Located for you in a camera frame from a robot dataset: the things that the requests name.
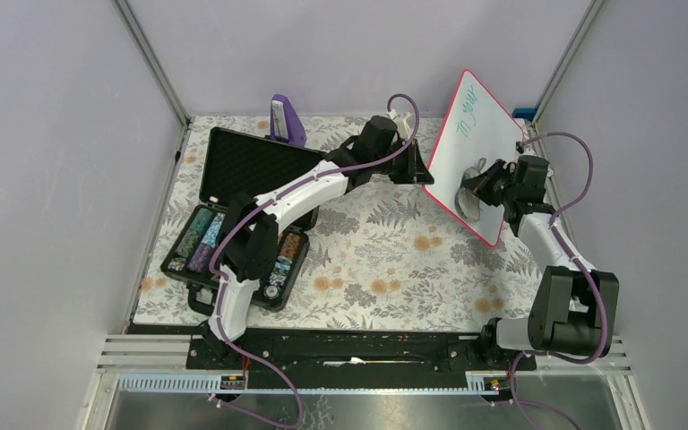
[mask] white connector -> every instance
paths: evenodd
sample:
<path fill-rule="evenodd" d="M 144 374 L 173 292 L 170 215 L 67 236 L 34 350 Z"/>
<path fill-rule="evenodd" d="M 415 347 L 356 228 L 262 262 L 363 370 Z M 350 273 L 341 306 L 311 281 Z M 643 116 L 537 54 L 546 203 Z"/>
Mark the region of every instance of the white connector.
<path fill-rule="evenodd" d="M 412 114 L 409 112 L 398 114 L 394 109 L 389 111 L 389 118 L 397 125 L 397 133 L 400 134 L 400 138 L 403 141 L 406 141 L 413 134 L 413 127 L 408 124 L 411 116 Z"/>

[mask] table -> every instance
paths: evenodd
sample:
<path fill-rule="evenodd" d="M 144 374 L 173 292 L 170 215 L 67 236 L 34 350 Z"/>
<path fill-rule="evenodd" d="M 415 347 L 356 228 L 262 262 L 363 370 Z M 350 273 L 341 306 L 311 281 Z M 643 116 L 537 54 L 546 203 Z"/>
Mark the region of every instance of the table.
<path fill-rule="evenodd" d="M 358 134 L 365 117 L 302 117 L 307 147 L 324 151 Z M 440 118 L 422 119 L 417 138 L 430 158 Z M 150 262 L 141 280 L 135 324 L 195 325 L 206 317 L 186 304 L 185 283 L 159 265 L 194 206 L 209 133 L 219 126 L 269 133 L 267 117 L 198 116 L 183 149 Z M 308 232 L 310 251 L 281 312 L 251 306 L 248 325 L 401 331 L 479 331 L 489 318 L 528 314 L 538 269 L 504 226 L 496 248 L 484 245 L 418 185 L 376 177 L 321 206 Z"/>

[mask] case lid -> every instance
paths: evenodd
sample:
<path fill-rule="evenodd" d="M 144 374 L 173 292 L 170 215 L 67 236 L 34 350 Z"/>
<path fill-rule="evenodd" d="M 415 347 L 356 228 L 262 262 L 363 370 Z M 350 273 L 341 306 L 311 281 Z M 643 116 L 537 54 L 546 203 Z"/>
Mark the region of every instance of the case lid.
<path fill-rule="evenodd" d="M 235 193 L 268 193 L 312 170 L 322 160 L 323 153 L 318 150 L 214 127 L 199 200 L 227 208 Z M 315 218 L 316 214 L 310 212 L 292 225 L 309 229 Z"/>

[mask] white wall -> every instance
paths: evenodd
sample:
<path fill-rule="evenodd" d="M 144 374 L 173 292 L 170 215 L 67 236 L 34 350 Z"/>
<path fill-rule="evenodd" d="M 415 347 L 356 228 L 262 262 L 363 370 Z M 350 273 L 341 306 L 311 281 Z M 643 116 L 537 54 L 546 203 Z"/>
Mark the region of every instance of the white wall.
<path fill-rule="evenodd" d="M 533 107 L 589 0 L 133 0 L 191 115 L 381 112 L 407 92 L 443 116 L 465 68 Z"/>
<path fill-rule="evenodd" d="M 0 1 L 0 429 L 73 428 L 178 133 L 110 1 Z"/>
<path fill-rule="evenodd" d="M 590 143 L 594 187 L 569 213 L 621 281 L 619 319 L 653 429 L 688 428 L 688 2 L 611 2 L 541 121 Z M 550 142 L 566 198 L 585 157 Z"/>

